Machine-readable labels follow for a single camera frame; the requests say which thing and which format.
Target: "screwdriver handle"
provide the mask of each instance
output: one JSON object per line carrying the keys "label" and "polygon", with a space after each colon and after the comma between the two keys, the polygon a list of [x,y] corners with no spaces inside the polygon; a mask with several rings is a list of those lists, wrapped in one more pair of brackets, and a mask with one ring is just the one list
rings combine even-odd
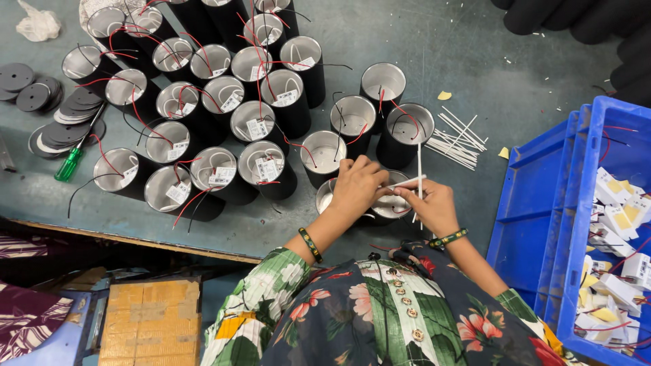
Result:
{"label": "screwdriver handle", "polygon": [[63,161],[63,164],[61,164],[57,173],[54,174],[54,179],[59,182],[67,182],[72,176],[72,173],[75,172],[75,169],[77,169],[77,163],[79,163],[79,159],[81,159],[82,155],[83,150],[80,148],[71,148],[70,155],[68,155],[68,157]]}

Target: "blue plastic bin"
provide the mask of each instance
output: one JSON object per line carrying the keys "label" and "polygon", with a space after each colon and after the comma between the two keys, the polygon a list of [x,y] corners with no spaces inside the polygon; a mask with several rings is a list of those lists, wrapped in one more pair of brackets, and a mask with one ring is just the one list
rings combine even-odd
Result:
{"label": "blue plastic bin", "polygon": [[[602,162],[608,140],[612,139]],[[639,365],[638,359],[574,335],[580,273],[588,243],[596,171],[603,166],[618,180],[651,191],[651,109],[605,96],[570,113],[568,119],[522,147],[508,163],[486,260],[556,332],[565,347],[609,365]],[[638,248],[651,229],[641,227]],[[651,255],[651,244],[642,253]],[[590,252],[617,263],[614,255]],[[644,305],[639,340],[651,336],[651,306]],[[651,348],[636,350],[651,360]]]}

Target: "hand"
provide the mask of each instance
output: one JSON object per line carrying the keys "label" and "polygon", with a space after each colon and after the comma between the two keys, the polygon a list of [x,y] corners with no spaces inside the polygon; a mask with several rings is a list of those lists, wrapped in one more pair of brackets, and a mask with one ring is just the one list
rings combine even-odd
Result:
{"label": "hand", "polygon": [[459,231],[459,223],[456,221],[454,210],[454,197],[452,188],[432,182],[429,179],[422,180],[423,199],[411,190],[418,188],[418,181],[407,183],[394,189],[394,194],[401,196],[411,205],[428,229],[438,238],[448,236]]}
{"label": "hand", "polygon": [[360,155],[354,162],[342,159],[333,198],[326,210],[336,212],[352,225],[380,197],[393,195],[389,188],[378,188],[386,186],[388,181],[389,172],[380,169],[378,162],[372,162],[365,155]]}

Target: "gray table surface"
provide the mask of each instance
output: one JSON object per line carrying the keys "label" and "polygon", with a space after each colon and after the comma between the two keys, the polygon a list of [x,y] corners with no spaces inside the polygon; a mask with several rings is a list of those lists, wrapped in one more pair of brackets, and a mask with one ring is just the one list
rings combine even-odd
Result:
{"label": "gray table surface", "polygon": [[[62,22],[61,33],[47,42],[28,41],[15,30],[26,14],[17,2],[2,1],[0,64],[21,62],[39,74],[54,76],[64,84],[68,96],[75,84],[61,72],[61,60],[76,42],[91,43],[79,26],[77,1],[28,2],[39,10],[54,11]],[[177,31],[183,31],[167,5],[158,8]],[[308,23],[298,17],[301,34],[321,43],[324,62],[354,68],[325,68],[328,97],[311,111],[311,132],[329,128],[333,105],[329,95],[334,91],[357,94],[364,69],[382,61],[397,64],[404,71],[408,84],[403,102],[420,103],[433,114],[444,112],[444,105],[464,121],[478,115],[472,129],[489,140],[476,171],[426,149],[422,164],[430,178],[454,188],[460,224],[469,228],[471,241],[484,254],[507,165],[497,156],[499,151],[530,141],[566,119],[571,110],[591,103],[600,93],[591,85],[608,89],[609,83],[604,80],[619,64],[614,38],[605,44],[585,46],[567,31],[546,32],[545,37],[516,36],[503,27],[504,12],[488,0],[296,0],[296,10],[312,20]],[[154,81],[161,88],[169,84],[162,76]],[[452,99],[437,100],[441,91],[451,92]],[[27,150],[30,133],[51,122],[52,114],[24,113],[12,104],[0,104],[0,133],[19,170],[0,173],[0,215],[248,257],[264,257],[317,216],[316,190],[307,179],[299,154],[292,152],[289,162],[298,175],[298,189],[289,199],[274,203],[282,215],[258,197],[247,206],[227,205],[211,222],[194,222],[188,235],[187,219],[181,219],[172,231],[172,216],[155,212],[144,202],[103,193],[91,183],[75,196],[67,220],[70,195],[92,178],[92,166],[100,152],[97,146],[86,148],[71,182],[54,180],[61,160],[43,160]],[[105,151],[126,147],[145,155],[142,144],[135,147],[138,136],[125,125],[116,108],[108,107],[104,120]],[[446,130],[440,120],[437,123]],[[371,158],[375,157],[377,141],[377,136],[371,141]],[[243,149],[231,137],[222,146],[237,156]],[[403,172],[415,176],[416,161]],[[371,250],[368,243],[395,246],[399,239],[414,237],[402,222],[351,229],[325,255],[324,264],[365,258]]]}

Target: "green bangle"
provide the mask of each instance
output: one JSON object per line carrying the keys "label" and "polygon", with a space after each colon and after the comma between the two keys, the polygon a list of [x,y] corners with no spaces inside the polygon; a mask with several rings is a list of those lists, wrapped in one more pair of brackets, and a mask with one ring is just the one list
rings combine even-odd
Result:
{"label": "green bangle", "polygon": [[463,238],[467,234],[468,234],[468,229],[462,227],[461,230],[453,234],[450,234],[444,238],[440,238],[440,239],[437,238],[436,240],[430,240],[430,247],[432,249],[435,249],[437,247],[446,246],[457,239]]}
{"label": "green bangle", "polygon": [[316,248],[316,245],[310,238],[310,235],[305,231],[305,228],[300,228],[298,229],[298,233],[303,237],[303,240],[307,244],[307,247],[310,248],[310,251],[312,252],[312,255],[314,255],[314,259],[316,260],[317,263],[321,263],[324,261],[323,258],[321,258],[321,254],[319,253],[319,249]]}

